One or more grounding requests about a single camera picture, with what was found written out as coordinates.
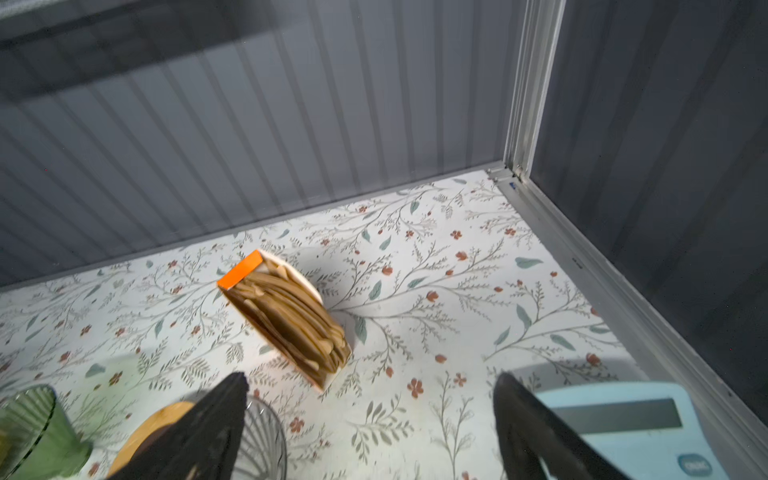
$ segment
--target calculator button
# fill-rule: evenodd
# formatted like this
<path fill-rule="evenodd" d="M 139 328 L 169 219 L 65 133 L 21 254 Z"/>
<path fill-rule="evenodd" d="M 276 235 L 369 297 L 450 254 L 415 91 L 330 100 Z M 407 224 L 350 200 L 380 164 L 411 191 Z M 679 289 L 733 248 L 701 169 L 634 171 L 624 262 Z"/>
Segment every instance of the calculator button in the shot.
<path fill-rule="evenodd" d="M 687 453 L 677 457 L 677 463 L 690 477 L 708 477 L 712 475 L 712 465 L 698 453 Z"/>

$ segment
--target red flower pattern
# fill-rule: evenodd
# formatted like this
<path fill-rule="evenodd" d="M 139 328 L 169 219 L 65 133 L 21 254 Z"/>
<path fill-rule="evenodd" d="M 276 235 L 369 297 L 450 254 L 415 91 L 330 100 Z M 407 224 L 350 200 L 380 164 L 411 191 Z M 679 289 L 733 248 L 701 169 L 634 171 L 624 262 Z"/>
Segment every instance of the red flower pattern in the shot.
<path fill-rule="evenodd" d="M 301 428 L 304 426 L 304 421 L 299 417 L 293 417 L 293 421 L 290 423 L 290 431 L 293 433 L 301 432 Z"/>
<path fill-rule="evenodd" d="M 467 383 L 467 377 L 462 377 L 461 373 L 457 373 L 456 378 L 453 379 L 453 382 L 458 386 L 464 386 L 464 384 Z"/>
<path fill-rule="evenodd" d="M 424 393 L 424 389 L 422 388 L 422 381 L 417 379 L 411 380 L 411 382 L 408 384 L 408 390 L 411 391 L 411 396 L 414 399 L 417 399 L 420 393 Z"/>
<path fill-rule="evenodd" d="M 594 353 L 588 353 L 587 354 L 587 362 L 592 366 L 598 366 L 600 365 L 600 357 L 595 355 Z"/>

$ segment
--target light blue calculator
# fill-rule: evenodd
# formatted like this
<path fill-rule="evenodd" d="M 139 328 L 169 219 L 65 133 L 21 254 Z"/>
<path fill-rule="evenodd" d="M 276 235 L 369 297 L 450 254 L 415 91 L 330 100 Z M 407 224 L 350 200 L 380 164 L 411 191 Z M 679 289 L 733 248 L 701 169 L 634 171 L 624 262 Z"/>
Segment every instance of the light blue calculator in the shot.
<path fill-rule="evenodd" d="M 676 383 L 595 383 L 536 397 L 629 478 L 728 479 Z"/>

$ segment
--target metal wall panel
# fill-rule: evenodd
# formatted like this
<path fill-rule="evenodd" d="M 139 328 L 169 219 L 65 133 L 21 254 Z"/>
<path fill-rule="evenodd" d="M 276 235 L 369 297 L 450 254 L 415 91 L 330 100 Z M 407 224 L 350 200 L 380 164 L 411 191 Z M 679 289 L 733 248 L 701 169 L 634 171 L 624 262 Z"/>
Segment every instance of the metal wall panel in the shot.
<path fill-rule="evenodd" d="M 61 0 L 0 21 L 0 285 L 502 155 L 523 2 Z"/>
<path fill-rule="evenodd" d="M 531 172 L 763 420 L 766 21 L 752 0 L 569 2 Z"/>

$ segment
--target calculator screen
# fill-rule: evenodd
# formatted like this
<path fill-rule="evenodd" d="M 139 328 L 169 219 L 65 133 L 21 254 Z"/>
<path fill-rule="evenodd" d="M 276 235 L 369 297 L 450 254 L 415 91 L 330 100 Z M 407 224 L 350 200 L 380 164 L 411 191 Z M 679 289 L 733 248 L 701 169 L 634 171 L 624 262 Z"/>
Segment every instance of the calculator screen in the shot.
<path fill-rule="evenodd" d="M 568 406 L 551 410 L 580 435 L 683 426 L 672 399 Z"/>

